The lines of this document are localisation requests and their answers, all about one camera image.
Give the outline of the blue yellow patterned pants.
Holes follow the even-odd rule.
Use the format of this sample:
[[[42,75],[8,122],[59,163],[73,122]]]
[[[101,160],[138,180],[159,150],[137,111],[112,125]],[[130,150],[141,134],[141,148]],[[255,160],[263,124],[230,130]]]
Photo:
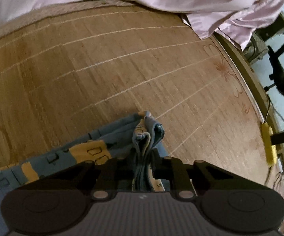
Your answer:
[[[125,158],[131,151],[145,155],[152,149],[167,156],[163,138],[162,124],[148,111],[121,118],[43,155],[0,168],[0,204],[8,192],[84,161],[102,165],[112,158]],[[0,235],[7,233],[0,212]]]

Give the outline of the yellow power strip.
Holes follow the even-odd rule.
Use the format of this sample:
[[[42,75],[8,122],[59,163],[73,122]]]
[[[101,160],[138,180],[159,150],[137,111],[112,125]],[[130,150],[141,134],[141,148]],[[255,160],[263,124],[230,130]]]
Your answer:
[[[265,149],[266,162],[269,167],[272,167],[277,163],[278,155],[276,146],[272,144],[271,141],[271,137],[273,136],[273,130],[268,123],[261,124],[261,135]]]

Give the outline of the brown bamboo bed mat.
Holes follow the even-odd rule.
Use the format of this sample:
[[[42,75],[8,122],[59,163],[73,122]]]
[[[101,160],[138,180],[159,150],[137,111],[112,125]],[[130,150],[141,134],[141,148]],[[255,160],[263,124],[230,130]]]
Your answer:
[[[265,160],[264,107],[215,37],[121,2],[51,6],[0,26],[0,168],[145,110],[169,155],[284,195]]]

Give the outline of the wooden bed frame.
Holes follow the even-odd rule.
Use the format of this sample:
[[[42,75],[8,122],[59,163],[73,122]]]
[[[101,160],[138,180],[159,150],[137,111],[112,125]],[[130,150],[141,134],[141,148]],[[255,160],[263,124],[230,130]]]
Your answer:
[[[253,95],[261,115],[263,116],[264,120],[268,122],[269,126],[272,127],[273,133],[277,134],[281,132],[282,129],[280,129],[278,121],[276,119],[277,112],[274,111],[274,106],[272,104],[269,104],[267,94],[265,93],[263,86],[260,84],[258,78],[251,70],[249,63],[242,55],[242,52],[240,52],[232,43],[230,43],[220,34],[213,34],[212,39],[219,42],[219,44],[223,47],[223,50],[226,52],[227,56],[236,66],[237,71],[244,79],[251,94]],[[284,143],[277,144],[277,154],[280,159],[282,171],[284,174]]]

